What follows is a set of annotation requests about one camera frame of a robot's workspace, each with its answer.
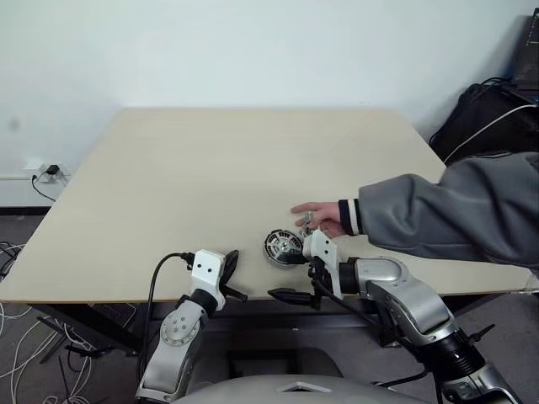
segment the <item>black bag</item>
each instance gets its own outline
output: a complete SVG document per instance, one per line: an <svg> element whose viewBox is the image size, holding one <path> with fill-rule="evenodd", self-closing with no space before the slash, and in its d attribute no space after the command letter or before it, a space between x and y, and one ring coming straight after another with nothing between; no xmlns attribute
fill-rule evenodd
<svg viewBox="0 0 539 404"><path fill-rule="evenodd" d="M460 96L440 130L430 137L429 145L447 165L477 154L539 152L539 108L519 109L485 129L512 109L527 104L530 101L499 82L473 84Z"/></svg>

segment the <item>gray hoodie sleeve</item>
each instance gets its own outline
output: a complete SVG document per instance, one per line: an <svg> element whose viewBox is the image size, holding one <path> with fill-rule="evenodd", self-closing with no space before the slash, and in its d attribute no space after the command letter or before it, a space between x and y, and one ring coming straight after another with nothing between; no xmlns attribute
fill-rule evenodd
<svg viewBox="0 0 539 404"><path fill-rule="evenodd" d="M539 268L539 153L471 157L439 183L407 174L359 196L353 227L378 247Z"/></svg>

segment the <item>power outlet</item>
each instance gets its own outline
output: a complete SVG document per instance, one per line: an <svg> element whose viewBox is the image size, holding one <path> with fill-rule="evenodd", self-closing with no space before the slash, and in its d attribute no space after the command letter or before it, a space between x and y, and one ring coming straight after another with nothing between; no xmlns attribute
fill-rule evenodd
<svg viewBox="0 0 539 404"><path fill-rule="evenodd" d="M60 171L58 171L57 174L50 175L45 173L49 166L55 164L60 168ZM26 164L26 167L24 167L24 172L28 174L30 178L32 178L33 175L36 175L40 179L40 183L50 183L59 178L65 178L71 175L69 171L67 171L66 166L61 162L29 162Z"/></svg>

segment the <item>wall baseboard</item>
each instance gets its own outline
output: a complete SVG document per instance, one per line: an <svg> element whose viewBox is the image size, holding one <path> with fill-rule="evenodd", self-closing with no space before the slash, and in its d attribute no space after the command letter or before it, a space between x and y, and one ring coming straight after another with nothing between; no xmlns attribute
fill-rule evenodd
<svg viewBox="0 0 539 404"><path fill-rule="evenodd" d="M0 206L0 216L44 216L50 206Z"/></svg>

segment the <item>floor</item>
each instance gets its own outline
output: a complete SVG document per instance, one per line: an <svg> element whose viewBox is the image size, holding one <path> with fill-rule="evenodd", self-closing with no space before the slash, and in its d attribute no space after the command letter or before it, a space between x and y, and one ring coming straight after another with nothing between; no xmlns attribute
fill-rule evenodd
<svg viewBox="0 0 539 404"><path fill-rule="evenodd" d="M39 216L0 216L0 240L23 243L39 225ZM467 332L476 332L490 323L496 328L478 347L491 360L520 395L524 403L539 403L539 300L533 295L504 295L467 314L459 321ZM25 306L4 305L9 315L25 310ZM6 320L0 336L0 377L13 366L13 356L19 339L35 323L38 312L16 320ZM20 358L28 358L48 333L38 326L21 344ZM352 380L387 381L417 373L421 367L403 349L379 348L370 333L363 328L323 330L266 330L263 332L208 332L204 352L213 354L237 348L299 348L316 347L325 350L337 363L344 376ZM66 351L59 354L66 360ZM41 403L46 396L62 396L65 387L61 379L58 355L45 364L37 359L25 370L19 383L17 403ZM75 359L74 365L80 362ZM131 404L136 389L135 360L114 351L94 362L94 370L82 395L90 402ZM72 385L76 374L67 371L67 383ZM434 387L428 376L402 385L397 390L434 402ZM12 404L9 377L0 378L0 404Z"/></svg>

